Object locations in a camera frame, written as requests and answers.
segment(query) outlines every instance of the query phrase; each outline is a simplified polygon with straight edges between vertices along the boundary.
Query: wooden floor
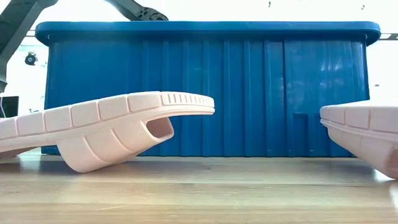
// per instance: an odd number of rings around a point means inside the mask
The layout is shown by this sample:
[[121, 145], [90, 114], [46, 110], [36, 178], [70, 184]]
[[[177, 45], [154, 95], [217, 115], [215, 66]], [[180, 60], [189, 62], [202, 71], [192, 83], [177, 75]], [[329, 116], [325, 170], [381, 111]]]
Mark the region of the wooden floor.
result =
[[0, 161], [0, 223], [398, 223], [398, 183], [357, 159], [140, 157], [88, 174]]

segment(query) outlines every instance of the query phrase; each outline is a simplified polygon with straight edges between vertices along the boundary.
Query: bin lid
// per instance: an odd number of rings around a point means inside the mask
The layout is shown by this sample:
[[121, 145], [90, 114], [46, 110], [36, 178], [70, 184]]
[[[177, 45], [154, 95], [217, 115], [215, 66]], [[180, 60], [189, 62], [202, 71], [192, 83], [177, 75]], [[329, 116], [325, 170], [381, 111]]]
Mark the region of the bin lid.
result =
[[125, 34], [175, 34], [196, 32], [261, 32], [264, 34], [363, 34], [366, 45], [375, 43], [381, 36], [375, 22], [193, 22], [193, 21], [131, 21], [131, 22], [43, 22], [37, 25], [36, 38], [50, 43], [51, 34], [82, 32], [120, 32]]

